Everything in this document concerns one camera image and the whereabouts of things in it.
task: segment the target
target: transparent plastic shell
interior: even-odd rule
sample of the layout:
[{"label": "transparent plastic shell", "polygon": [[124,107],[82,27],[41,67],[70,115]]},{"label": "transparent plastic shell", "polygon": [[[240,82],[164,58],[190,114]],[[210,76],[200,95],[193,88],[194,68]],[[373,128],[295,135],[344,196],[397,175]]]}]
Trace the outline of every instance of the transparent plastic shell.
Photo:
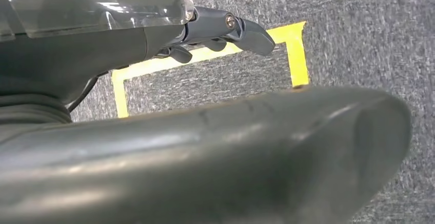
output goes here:
[{"label": "transparent plastic shell", "polygon": [[[193,15],[192,0],[9,0],[9,3],[24,29],[14,33],[27,33],[29,37],[182,25]],[[13,34],[2,32],[1,36],[8,35]]]},{"label": "transparent plastic shell", "polygon": [[9,27],[8,21],[3,13],[0,12],[0,42],[15,39],[15,35]]}]

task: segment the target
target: wire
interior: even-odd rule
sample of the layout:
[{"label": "wire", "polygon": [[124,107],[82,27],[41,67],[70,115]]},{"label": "wire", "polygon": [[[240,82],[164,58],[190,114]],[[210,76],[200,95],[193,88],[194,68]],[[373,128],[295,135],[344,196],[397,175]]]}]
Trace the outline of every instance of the wire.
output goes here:
[{"label": "wire", "polygon": [[76,99],[74,102],[72,102],[70,104],[70,106],[68,106],[68,111],[72,112],[75,108],[77,108],[77,106],[83,101],[85,100],[85,98],[88,96],[88,94],[91,92],[92,88],[94,88],[96,82],[98,81],[98,77],[94,77],[92,78],[89,82],[88,85],[86,86],[86,88],[84,89],[83,93],[80,95],[80,97],[78,97],[78,99]]}]

